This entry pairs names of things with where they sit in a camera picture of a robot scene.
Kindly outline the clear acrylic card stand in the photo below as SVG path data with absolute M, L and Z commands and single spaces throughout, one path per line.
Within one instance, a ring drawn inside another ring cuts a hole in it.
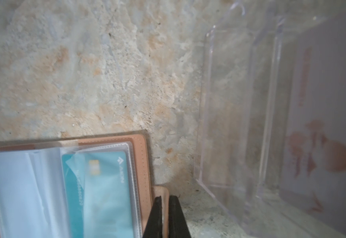
M 205 37 L 198 183 L 249 235 L 346 238 L 281 199 L 297 40 L 346 1 L 234 1 Z

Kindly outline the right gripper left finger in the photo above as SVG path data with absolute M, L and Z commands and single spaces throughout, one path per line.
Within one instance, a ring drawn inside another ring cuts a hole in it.
M 162 197 L 155 198 L 143 238 L 162 238 L 163 237 L 163 211 Z

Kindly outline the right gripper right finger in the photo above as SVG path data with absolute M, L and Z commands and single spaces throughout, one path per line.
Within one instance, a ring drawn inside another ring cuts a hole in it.
M 175 195 L 169 197 L 169 238 L 191 238 L 179 198 Z

